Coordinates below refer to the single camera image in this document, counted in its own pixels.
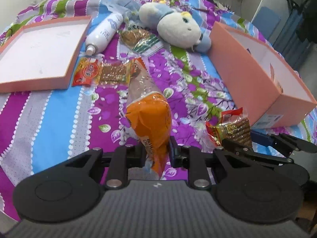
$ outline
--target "blue logo on bottle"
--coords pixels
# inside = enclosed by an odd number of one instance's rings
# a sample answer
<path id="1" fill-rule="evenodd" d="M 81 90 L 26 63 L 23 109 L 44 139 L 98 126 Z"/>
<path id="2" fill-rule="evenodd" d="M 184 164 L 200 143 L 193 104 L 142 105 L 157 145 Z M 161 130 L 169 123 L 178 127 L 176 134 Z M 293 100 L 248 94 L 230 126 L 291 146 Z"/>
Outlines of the blue logo on bottle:
<path id="1" fill-rule="evenodd" d="M 109 23 L 111 25 L 111 28 L 117 29 L 117 23 L 114 20 L 108 19 L 108 21 L 109 21 Z"/>

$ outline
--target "bottle cap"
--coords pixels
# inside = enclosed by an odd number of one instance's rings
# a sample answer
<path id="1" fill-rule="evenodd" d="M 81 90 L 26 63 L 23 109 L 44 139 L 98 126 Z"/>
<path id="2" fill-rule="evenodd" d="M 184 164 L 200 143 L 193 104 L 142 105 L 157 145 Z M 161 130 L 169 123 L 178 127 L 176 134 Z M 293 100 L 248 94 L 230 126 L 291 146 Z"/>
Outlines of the bottle cap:
<path id="1" fill-rule="evenodd" d="M 86 48 L 87 55 L 93 55 L 96 52 L 96 48 L 93 45 L 88 45 Z"/>

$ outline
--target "floral bedsheet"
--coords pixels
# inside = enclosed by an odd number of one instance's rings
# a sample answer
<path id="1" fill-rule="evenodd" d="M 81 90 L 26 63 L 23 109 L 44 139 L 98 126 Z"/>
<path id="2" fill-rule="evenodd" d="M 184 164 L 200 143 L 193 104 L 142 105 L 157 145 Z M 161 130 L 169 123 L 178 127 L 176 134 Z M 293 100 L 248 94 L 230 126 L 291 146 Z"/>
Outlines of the floral bedsheet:
<path id="1" fill-rule="evenodd" d="M 189 11 L 207 32 L 215 21 L 221 21 L 267 42 L 251 23 L 232 12 L 220 10 L 216 4 L 206 0 L 167 1 L 172 7 Z M 21 11 L 15 23 L 0 36 L 0 44 L 21 26 L 32 22 L 91 15 L 91 32 L 109 14 L 103 0 L 44 0 Z M 110 42 L 104 55 L 105 59 L 119 60 L 135 57 L 120 43 L 118 36 Z M 178 144 L 197 146 L 206 152 L 207 148 L 196 135 L 196 122 L 207 118 L 216 122 L 219 111 L 235 107 L 212 62 L 206 55 L 172 46 L 144 60 L 171 107 L 171 135 Z M 136 144 L 136 137 L 125 118 L 126 97 L 124 86 L 77 86 L 67 90 L 0 94 L 0 210 L 18 219 L 12 203 L 13 188 L 34 173 L 89 148 L 101 147 L 107 152 L 119 145 Z M 285 132 L 317 143 L 316 119 L 315 109 L 298 126 L 261 131 Z M 254 145 L 254 149 L 277 154 L 258 145 Z M 186 178 L 185 170 L 174 169 L 167 163 L 162 179 Z"/>

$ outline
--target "open box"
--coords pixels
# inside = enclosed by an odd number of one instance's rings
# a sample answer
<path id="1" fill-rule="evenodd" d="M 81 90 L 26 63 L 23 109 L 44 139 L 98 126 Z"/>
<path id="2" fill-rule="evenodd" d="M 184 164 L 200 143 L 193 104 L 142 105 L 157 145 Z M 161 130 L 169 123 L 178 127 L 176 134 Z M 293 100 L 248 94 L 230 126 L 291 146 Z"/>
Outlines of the open box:
<path id="1" fill-rule="evenodd" d="M 68 88 L 90 20 L 65 17 L 21 27 L 0 47 L 0 93 Z"/>
<path id="2" fill-rule="evenodd" d="M 301 78 L 269 45 L 215 22 L 208 56 L 254 128 L 296 125 L 317 105 Z M 272 80 L 275 79 L 281 90 Z"/>

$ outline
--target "white stuffed animal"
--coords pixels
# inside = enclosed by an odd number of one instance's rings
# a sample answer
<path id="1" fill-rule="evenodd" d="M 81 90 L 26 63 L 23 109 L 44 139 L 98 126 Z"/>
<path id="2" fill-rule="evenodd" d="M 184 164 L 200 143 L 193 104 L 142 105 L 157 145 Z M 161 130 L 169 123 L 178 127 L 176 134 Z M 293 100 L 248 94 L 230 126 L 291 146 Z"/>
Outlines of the white stuffed animal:
<path id="1" fill-rule="evenodd" d="M 189 12 L 177 12 L 163 3 L 149 2 L 140 7 L 140 21 L 171 45 L 205 53 L 211 46 Z"/>

